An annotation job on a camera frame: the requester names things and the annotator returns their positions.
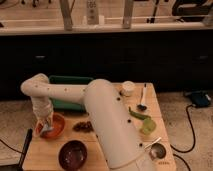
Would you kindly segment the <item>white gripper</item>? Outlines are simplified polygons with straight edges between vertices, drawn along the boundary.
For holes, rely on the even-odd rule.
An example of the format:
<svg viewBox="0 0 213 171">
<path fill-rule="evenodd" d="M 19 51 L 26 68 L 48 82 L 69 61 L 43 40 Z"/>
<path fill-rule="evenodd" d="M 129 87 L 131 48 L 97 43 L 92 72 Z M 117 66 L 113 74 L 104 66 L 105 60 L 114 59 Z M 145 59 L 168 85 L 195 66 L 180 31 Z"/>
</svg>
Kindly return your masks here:
<svg viewBox="0 0 213 171">
<path fill-rule="evenodd" d="M 33 97 L 32 107 L 33 113 L 40 120 L 51 118 L 54 112 L 52 102 L 48 97 Z"/>
</svg>

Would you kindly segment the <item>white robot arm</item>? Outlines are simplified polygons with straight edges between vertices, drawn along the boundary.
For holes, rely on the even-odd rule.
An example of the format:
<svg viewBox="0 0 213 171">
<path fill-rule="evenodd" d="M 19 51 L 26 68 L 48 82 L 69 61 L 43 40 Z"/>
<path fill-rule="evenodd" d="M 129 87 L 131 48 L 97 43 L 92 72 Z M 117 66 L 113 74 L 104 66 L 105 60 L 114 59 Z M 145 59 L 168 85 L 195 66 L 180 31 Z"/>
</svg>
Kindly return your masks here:
<svg viewBox="0 0 213 171">
<path fill-rule="evenodd" d="M 87 85 L 51 84 L 39 73 L 25 80 L 20 89 L 31 97 L 37 115 L 52 112 L 50 98 L 82 104 L 109 171 L 157 171 L 119 92 L 108 80 L 95 79 Z"/>
</svg>

